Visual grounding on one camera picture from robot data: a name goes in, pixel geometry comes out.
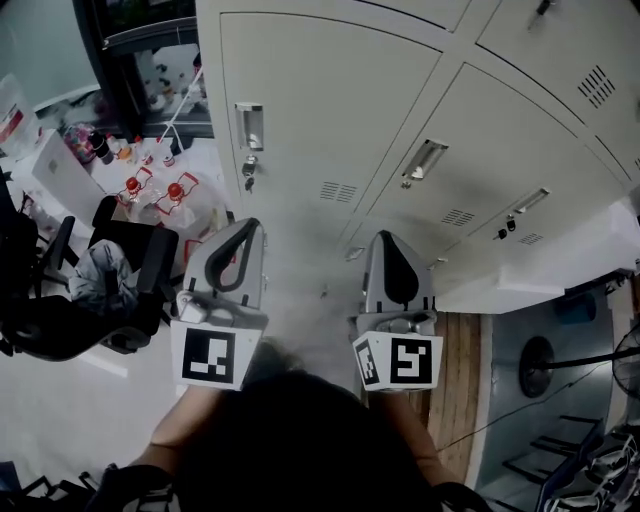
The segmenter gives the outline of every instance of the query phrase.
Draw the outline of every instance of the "office chair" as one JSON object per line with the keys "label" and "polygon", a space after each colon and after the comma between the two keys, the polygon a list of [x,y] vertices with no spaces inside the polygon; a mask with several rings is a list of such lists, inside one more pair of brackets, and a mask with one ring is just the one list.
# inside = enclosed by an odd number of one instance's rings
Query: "office chair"
{"label": "office chair", "polygon": [[[7,301],[0,312],[0,331],[11,352],[65,361],[98,343],[122,354],[134,353],[149,344],[165,317],[163,304],[175,300],[170,274],[178,234],[162,227],[111,220],[116,206],[113,196],[105,197],[100,203],[93,219],[95,229],[89,247],[100,240],[115,242],[122,248],[133,272],[140,270],[136,309],[123,319],[99,316],[60,295]],[[68,246],[73,223],[73,217],[63,221],[50,247],[48,261],[54,269],[60,270],[64,260],[72,266],[78,261]]]}

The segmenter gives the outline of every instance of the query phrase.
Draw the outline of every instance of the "locker handle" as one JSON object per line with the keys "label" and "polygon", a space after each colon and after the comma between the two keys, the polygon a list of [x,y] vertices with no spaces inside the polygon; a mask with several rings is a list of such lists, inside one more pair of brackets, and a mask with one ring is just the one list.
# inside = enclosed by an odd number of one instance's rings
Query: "locker handle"
{"label": "locker handle", "polygon": [[444,155],[447,149],[449,149],[449,146],[427,140],[420,147],[407,170],[402,173],[402,177],[414,181],[422,181],[427,174],[429,174],[429,171],[438,163],[438,160],[440,160],[440,157]]}
{"label": "locker handle", "polygon": [[522,215],[523,213],[527,213],[531,208],[537,205],[543,199],[546,199],[549,194],[551,194],[551,190],[548,188],[542,187],[533,194],[531,194],[526,199],[520,201],[516,206],[514,206],[513,211]]}
{"label": "locker handle", "polygon": [[264,151],[263,108],[256,103],[236,103],[236,124],[241,148]]}

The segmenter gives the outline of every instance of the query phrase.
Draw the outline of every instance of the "white wall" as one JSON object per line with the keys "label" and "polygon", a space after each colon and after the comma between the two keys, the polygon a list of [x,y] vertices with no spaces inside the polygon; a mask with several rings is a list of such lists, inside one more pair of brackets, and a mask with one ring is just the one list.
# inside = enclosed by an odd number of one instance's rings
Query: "white wall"
{"label": "white wall", "polygon": [[98,88],[72,0],[9,0],[0,9],[0,78],[7,73],[36,110]]}

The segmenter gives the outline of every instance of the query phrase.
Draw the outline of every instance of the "cable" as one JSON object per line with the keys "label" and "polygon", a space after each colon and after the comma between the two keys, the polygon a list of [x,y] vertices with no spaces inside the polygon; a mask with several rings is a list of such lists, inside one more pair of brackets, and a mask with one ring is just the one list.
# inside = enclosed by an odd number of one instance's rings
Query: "cable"
{"label": "cable", "polygon": [[592,368],[590,371],[588,371],[587,373],[585,373],[582,377],[580,377],[579,379],[574,380],[573,382],[569,382],[567,384],[565,384],[564,386],[562,386],[561,388],[556,389],[553,393],[551,393],[548,397],[546,397],[544,400],[540,400],[539,402],[531,402],[530,404],[526,404],[523,405],[522,407],[517,408],[514,411],[508,412],[507,414],[503,414],[502,416],[496,418],[493,421],[490,421],[489,423],[487,423],[484,427],[479,428],[478,430],[475,430],[465,436],[462,436],[460,439],[456,439],[455,441],[449,443],[447,446],[445,446],[444,448],[440,448],[438,450],[438,453],[440,453],[441,451],[446,450],[447,448],[451,448],[453,445],[458,444],[461,441],[464,441],[465,439],[476,435],[478,432],[482,432],[483,430],[488,429],[489,427],[491,427],[492,425],[495,425],[496,423],[498,423],[499,421],[504,420],[505,418],[508,418],[509,416],[513,416],[516,413],[519,413],[520,411],[523,411],[525,409],[528,409],[529,407],[533,407],[535,405],[542,405],[546,402],[548,402],[549,400],[551,400],[554,396],[556,396],[558,393],[564,391],[565,389],[569,389],[570,387],[575,386],[576,384],[578,384],[582,379],[586,379],[589,375],[591,375],[593,372],[595,372],[598,368],[600,368],[601,366],[604,366],[605,364],[608,364],[609,361],[605,362],[605,363],[601,363],[598,366],[596,366],[595,368]]}

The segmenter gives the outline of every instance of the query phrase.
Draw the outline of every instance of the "person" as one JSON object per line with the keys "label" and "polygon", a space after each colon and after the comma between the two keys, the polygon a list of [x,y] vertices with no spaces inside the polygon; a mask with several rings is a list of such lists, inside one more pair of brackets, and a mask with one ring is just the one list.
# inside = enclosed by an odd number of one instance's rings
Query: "person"
{"label": "person", "polygon": [[490,510],[441,464],[405,393],[369,393],[366,407],[303,371],[267,374],[240,392],[190,386],[86,510]]}

